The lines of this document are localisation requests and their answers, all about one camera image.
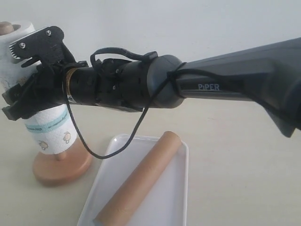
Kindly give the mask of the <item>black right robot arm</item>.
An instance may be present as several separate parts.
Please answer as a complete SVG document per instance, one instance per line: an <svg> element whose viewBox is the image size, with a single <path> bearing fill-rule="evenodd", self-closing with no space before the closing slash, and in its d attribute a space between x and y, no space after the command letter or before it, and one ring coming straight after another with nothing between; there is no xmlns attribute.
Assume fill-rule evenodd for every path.
<svg viewBox="0 0 301 226"><path fill-rule="evenodd" d="M281 41L193 62L157 52L96 50L77 62L61 39L11 50L22 67L41 61L24 85L3 93L10 120L28 119L60 104L90 105L145 114L176 108L187 98L253 101L291 137L301 127L301 40Z"/></svg>

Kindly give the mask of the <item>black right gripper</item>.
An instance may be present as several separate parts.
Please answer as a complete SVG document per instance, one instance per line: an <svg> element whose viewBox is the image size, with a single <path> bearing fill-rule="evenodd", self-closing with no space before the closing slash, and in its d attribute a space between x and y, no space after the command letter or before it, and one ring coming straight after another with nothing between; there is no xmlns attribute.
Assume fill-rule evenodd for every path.
<svg viewBox="0 0 301 226"><path fill-rule="evenodd" d="M62 69L75 58L67 53L64 60L51 67L38 65L37 71L29 77L24 85L19 83L2 94L7 104L3 113L11 121L29 119L36 113L63 104L62 100Z"/></svg>

